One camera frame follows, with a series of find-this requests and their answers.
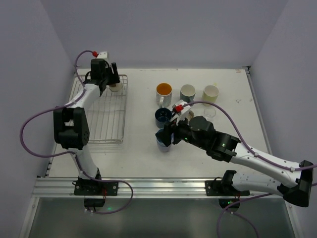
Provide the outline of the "light blue plastic cup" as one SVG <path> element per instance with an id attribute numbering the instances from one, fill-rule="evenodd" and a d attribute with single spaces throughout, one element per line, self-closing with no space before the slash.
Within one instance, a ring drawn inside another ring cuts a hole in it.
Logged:
<path id="1" fill-rule="evenodd" d="M 168 147 L 166 146 L 161 140 L 157 139 L 157 145 L 160 147 Z"/>

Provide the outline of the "beige cup with brown band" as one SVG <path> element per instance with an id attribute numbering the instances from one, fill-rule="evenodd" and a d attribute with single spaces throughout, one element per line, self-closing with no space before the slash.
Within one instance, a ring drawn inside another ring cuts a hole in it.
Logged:
<path id="1" fill-rule="evenodd" d="M 121 82 L 116 83 L 116 84 L 112 84 L 109 86 L 110 91 L 115 92 L 115 93 L 121 91 L 122 88 L 123 88 L 123 85 Z"/>

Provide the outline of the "dark blue mug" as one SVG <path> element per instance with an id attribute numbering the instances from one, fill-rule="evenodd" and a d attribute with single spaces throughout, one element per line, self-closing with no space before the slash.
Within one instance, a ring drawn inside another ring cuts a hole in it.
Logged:
<path id="1" fill-rule="evenodd" d="M 168 108 L 159 108 L 155 112 L 155 122 L 158 128 L 164 128 L 166 122 L 172 118 L 172 112 Z"/>

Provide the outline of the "clear glass cup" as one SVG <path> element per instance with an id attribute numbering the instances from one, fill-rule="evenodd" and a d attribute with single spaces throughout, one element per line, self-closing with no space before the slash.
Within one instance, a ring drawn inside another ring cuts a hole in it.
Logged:
<path id="1" fill-rule="evenodd" d="M 214 108 L 204 109 L 204 117 L 208 121 L 213 121 L 216 116 L 216 110 Z"/>

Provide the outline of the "grey blue ceramic mug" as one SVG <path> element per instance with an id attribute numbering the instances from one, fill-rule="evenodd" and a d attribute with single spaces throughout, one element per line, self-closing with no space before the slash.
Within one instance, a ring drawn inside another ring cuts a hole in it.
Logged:
<path id="1" fill-rule="evenodd" d="M 190 103 L 194 101 L 196 89 L 193 85 L 185 84 L 180 89 L 180 100 Z"/>

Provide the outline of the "white pearly round cup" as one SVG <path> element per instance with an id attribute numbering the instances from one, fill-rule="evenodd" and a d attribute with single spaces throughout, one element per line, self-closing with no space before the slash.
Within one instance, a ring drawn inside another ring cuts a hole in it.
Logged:
<path id="1" fill-rule="evenodd" d="M 171 104 L 172 87 L 168 83 L 161 83 L 156 87 L 156 103 L 159 108 L 167 108 Z"/>

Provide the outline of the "light green ceramic mug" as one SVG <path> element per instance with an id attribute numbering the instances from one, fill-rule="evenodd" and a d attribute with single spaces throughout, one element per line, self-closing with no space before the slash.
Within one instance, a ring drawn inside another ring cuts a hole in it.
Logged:
<path id="1" fill-rule="evenodd" d="M 208 85 L 204 88 L 202 94 L 202 100 L 204 102 L 215 103 L 219 95 L 218 87 L 214 85 Z"/>

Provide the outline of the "lavender plastic cup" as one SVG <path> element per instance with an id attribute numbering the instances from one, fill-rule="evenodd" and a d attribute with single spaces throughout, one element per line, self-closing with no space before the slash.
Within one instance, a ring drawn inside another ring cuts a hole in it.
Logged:
<path id="1" fill-rule="evenodd" d="M 162 145 L 158 145 L 158 149 L 161 151 L 161 152 L 169 152 L 170 151 L 170 148 L 171 146 L 162 146 Z"/>

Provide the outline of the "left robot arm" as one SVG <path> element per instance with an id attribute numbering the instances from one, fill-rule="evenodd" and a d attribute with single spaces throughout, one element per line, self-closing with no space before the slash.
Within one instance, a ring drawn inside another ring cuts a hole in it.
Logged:
<path id="1" fill-rule="evenodd" d="M 53 112 L 55 142 L 71 155 L 81 179 L 101 180 L 100 171 L 88 148 L 88 109 L 108 86 L 119 82 L 116 63 L 108 63 L 105 59 L 92 59 L 90 79 L 83 82 L 82 90 L 68 106 L 57 108 Z"/>

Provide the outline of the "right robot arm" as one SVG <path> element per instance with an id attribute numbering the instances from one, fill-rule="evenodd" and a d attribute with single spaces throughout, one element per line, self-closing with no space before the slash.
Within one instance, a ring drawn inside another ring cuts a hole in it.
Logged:
<path id="1" fill-rule="evenodd" d="M 156 133 L 165 146 L 184 141 L 206 152 L 212 159 L 242 165 L 260 172 L 259 176 L 226 170 L 221 180 L 206 181 L 217 195 L 238 195 L 250 191 L 281 196 L 285 201 L 308 207 L 313 185 L 312 163 L 286 161 L 244 145 L 239 138 L 215 130 L 203 116 L 190 121 L 167 122 Z"/>

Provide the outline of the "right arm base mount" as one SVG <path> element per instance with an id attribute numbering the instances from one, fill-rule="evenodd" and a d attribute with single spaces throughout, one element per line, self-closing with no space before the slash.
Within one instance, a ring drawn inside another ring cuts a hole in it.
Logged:
<path id="1" fill-rule="evenodd" d="M 231 198 L 220 198 L 218 200 L 221 208 L 239 201 L 240 196 L 249 196 L 250 191 L 238 191 L 233 187 L 233 177 L 237 175 L 234 170 L 227 170 L 223 177 L 216 177 L 212 180 L 205 181 L 206 196 L 229 196 Z"/>

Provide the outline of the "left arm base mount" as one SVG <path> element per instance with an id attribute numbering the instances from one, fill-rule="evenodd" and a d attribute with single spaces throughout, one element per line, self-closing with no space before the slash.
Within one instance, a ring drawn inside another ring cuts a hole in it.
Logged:
<path id="1" fill-rule="evenodd" d="M 117 196 L 118 182 L 97 182 L 78 178 L 72 184 L 74 195 L 84 196 L 84 207 L 94 212 L 105 205 L 107 196 Z"/>

